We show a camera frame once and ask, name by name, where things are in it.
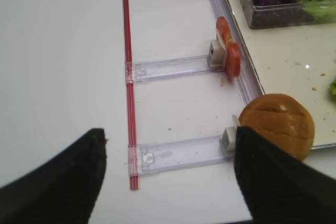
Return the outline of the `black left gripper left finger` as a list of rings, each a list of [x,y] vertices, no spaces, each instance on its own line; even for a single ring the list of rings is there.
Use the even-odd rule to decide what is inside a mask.
[[[107,168],[104,129],[90,129],[1,188],[1,223],[88,223]]]

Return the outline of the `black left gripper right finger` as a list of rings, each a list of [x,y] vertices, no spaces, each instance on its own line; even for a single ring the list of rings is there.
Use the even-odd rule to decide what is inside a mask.
[[[253,223],[335,223],[335,179],[251,128],[237,129],[234,171]]]

